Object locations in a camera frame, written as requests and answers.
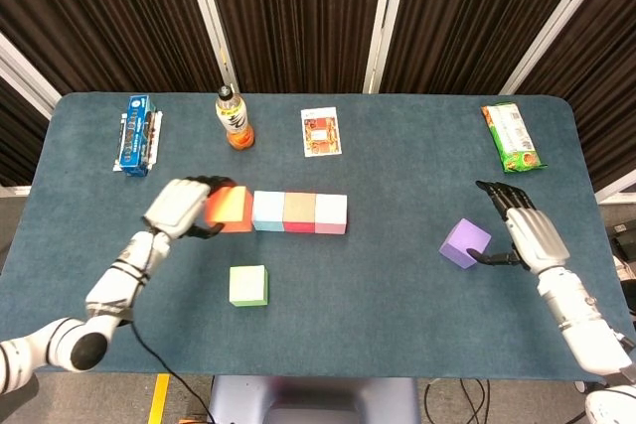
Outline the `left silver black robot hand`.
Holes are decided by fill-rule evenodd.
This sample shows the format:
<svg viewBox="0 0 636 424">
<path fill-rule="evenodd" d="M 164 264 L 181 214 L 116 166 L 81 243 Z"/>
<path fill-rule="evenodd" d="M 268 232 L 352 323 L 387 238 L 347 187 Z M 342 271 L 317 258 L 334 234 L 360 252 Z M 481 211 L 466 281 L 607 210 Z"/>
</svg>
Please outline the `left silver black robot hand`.
<svg viewBox="0 0 636 424">
<path fill-rule="evenodd" d="M 204 228 L 196 225 L 196 221 L 213 193 L 235 185 L 234 180 L 223 176 L 191 176 L 172 180 L 159 193 L 142 220 L 150 229 L 163 232 L 170 239 L 183 236 L 212 238 L 225 225 L 219 222 Z"/>
</svg>

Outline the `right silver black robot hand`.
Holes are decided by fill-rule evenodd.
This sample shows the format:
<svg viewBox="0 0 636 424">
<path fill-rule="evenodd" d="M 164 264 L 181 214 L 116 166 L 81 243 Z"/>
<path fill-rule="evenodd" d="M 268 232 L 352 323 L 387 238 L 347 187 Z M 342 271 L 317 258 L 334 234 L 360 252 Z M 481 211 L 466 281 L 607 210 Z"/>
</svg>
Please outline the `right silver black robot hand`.
<svg viewBox="0 0 636 424">
<path fill-rule="evenodd" d="M 520 188 L 500 182 L 476 181 L 492 201 L 513 241 L 509 252 L 484 254 L 474 248 L 467 253 L 478 263 L 521 265 L 535 275 L 565 266 L 569 252 L 548 216 L 538 210 Z"/>
</svg>

